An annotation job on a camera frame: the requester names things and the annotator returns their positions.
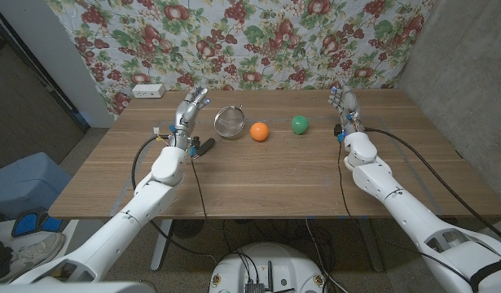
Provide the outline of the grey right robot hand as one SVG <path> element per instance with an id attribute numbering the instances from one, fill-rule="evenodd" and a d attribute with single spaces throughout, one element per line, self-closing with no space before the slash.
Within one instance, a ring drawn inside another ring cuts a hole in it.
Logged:
<path id="1" fill-rule="evenodd" d="M 344 84 L 333 86 L 328 102 L 339 113 L 341 129 L 345 136 L 364 132 L 361 107 L 350 87 Z"/>

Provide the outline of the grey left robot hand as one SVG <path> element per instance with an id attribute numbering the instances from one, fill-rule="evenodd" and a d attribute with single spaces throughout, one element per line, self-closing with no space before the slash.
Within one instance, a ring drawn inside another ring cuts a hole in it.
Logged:
<path id="1" fill-rule="evenodd" d="M 191 90 L 179 104 L 174 120 L 174 129 L 170 138 L 170 146 L 186 150 L 196 125 L 196 117 L 200 110 L 210 103 L 207 98 L 209 90 L 197 87 Z"/>

